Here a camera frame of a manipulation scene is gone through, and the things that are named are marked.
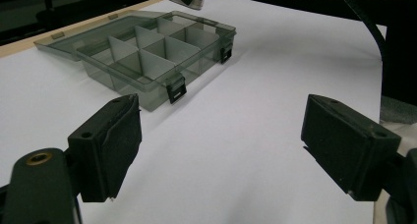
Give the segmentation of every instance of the plastic organizer box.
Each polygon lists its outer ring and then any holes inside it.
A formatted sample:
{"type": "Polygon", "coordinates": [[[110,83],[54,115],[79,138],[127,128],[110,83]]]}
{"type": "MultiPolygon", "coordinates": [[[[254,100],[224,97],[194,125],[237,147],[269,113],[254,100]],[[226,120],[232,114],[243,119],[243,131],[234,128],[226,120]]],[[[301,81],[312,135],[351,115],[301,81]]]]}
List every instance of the plastic organizer box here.
{"type": "Polygon", "coordinates": [[[81,60],[87,74],[120,94],[136,93],[153,111],[230,58],[235,28],[178,11],[129,11],[35,42],[39,50],[81,60]]]}

